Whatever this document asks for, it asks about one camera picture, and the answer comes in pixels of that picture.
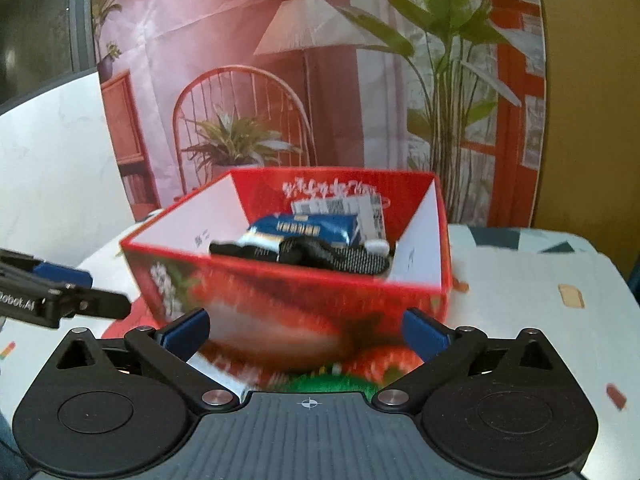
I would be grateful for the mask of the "green yarn bundle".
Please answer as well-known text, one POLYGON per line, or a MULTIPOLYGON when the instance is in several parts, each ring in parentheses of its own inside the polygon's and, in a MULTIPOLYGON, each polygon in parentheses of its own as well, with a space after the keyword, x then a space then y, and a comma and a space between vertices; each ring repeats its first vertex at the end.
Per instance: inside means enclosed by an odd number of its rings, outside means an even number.
POLYGON ((378 385, 367 379, 322 367, 312 373, 288 378, 282 384, 273 386, 273 392, 285 393, 340 393, 359 392, 368 400, 378 392, 378 385))

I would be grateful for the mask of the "white foam board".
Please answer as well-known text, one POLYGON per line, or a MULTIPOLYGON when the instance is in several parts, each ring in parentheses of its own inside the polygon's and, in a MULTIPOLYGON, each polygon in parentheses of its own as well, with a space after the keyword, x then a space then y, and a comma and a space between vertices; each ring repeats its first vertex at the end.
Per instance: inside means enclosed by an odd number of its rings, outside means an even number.
POLYGON ((99 76, 78 76, 1 116, 1 245, 77 266, 134 224, 99 76))

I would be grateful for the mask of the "black mesh sock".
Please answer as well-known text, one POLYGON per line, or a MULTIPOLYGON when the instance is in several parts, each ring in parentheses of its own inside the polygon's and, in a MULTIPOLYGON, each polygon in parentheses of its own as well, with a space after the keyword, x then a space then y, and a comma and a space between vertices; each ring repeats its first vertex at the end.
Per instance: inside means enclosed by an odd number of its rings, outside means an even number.
POLYGON ((209 255, 285 264, 300 268, 347 274, 378 276, 390 270, 390 259, 372 254, 362 246, 333 247, 323 240, 306 236, 289 237, 277 249, 255 244, 209 244, 209 255))

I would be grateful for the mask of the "printed room backdrop poster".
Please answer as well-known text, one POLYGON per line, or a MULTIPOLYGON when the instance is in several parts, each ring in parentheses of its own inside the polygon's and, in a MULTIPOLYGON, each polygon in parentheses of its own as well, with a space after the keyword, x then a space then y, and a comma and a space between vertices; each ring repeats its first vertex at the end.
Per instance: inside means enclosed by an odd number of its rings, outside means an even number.
POLYGON ((449 221, 529 226, 540 0, 91 0, 136 217, 241 166, 431 171, 449 221))

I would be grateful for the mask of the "red strawberry cardboard box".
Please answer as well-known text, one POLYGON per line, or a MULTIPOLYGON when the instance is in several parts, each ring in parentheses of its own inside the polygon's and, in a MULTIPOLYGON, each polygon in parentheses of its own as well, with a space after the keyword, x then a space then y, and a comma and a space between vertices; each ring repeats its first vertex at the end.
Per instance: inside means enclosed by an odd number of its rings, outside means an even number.
POLYGON ((443 320, 452 286, 442 191, 425 172, 233 169, 129 234, 122 250, 157 322, 206 310, 204 358, 259 385, 359 358, 367 348, 399 349, 405 310, 443 320), (233 243, 255 221, 305 200, 378 208, 393 251, 390 273, 374 278, 210 253, 210 244, 233 243))

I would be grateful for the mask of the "blue tissue pack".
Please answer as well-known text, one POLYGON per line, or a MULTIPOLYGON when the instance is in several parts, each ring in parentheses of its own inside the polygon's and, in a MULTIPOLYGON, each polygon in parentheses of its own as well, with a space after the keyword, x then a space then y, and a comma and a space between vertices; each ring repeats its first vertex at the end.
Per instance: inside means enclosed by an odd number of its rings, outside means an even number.
POLYGON ((270 214, 250 225, 239 244, 277 249, 286 238, 312 237, 333 247, 354 247, 361 243, 356 214, 270 214))

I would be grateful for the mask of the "patterned cartoon tablecloth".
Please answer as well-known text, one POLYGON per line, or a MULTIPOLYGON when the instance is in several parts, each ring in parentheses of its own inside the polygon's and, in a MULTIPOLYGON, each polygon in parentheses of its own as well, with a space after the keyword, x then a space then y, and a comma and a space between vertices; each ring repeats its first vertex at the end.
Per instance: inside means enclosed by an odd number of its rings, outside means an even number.
POLYGON ((454 276, 448 324, 510 338, 537 327, 582 386, 599 433, 582 472, 589 479, 639 475, 639 306, 614 263, 583 238, 533 229, 518 249, 478 246, 449 228, 454 276))

